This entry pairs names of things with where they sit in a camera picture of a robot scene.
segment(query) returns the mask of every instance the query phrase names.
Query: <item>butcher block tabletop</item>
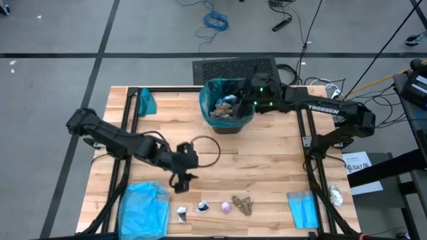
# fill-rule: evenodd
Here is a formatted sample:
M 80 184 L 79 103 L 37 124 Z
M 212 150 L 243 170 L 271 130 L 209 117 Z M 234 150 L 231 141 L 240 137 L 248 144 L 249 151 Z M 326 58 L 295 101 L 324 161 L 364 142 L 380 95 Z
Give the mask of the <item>butcher block tabletop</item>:
M 105 121 L 117 127 L 121 125 L 127 88 L 111 88 L 103 115 Z M 308 91 L 311 95 L 326 96 L 323 86 L 308 86 Z M 157 114 L 140 117 L 137 133 L 159 131 L 172 149 L 198 135 L 208 135 L 216 139 L 222 149 L 216 165 L 188 171 L 199 179 L 191 180 L 189 191 L 181 194 L 175 194 L 168 185 L 171 172 L 132 159 L 129 184 L 158 181 L 169 191 L 168 236 L 306 237 L 309 231 L 317 232 L 316 229 L 295 228 L 286 196 L 289 192 L 310 190 L 307 173 L 302 168 L 304 156 L 296 112 L 256 114 L 240 133 L 218 135 L 201 116 L 198 92 L 152 94 Z M 128 131 L 134 107 L 135 98 L 131 104 Z M 318 134 L 334 130 L 331 115 L 318 112 L 313 112 L 313 115 Z M 304 119 L 306 133 L 309 133 L 308 122 Z M 197 140 L 195 150 L 200 165 L 212 162 L 218 154 L 218 148 L 209 139 Z M 105 149 L 96 151 L 95 157 L 102 154 L 105 154 Z M 337 149 L 330 148 L 328 154 L 342 158 Z M 344 164 L 331 158 L 325 158 L 323 162 L 328 186 L 336 185 L 344 196 L 343 205 L 337 207 L 338 212 L 353 229 L 360 231 Z M 112 167 L 113 158 L 110 156 L 100 157 L 93 163 L 77 232 L 88 227 L 104 206 Z M 240 199 L 251 198 L 254 204 L 250 216 L 245 216 L 233 205 L 231 213 L 222 213 L 221 203 L 231 202 L 234 195 Z M 197 213 L 197 204 L 203 200 L 208 202 L 209 211 Z M 319 203 L 323 226 L 328 232 L 326 210 L 320 200 Z M 114 229 L 117 206 L 118 203 L 113 207 L 109 231 Z M 187 223 L 178 223 L 176 210 L 179 206 L 187 207 Z

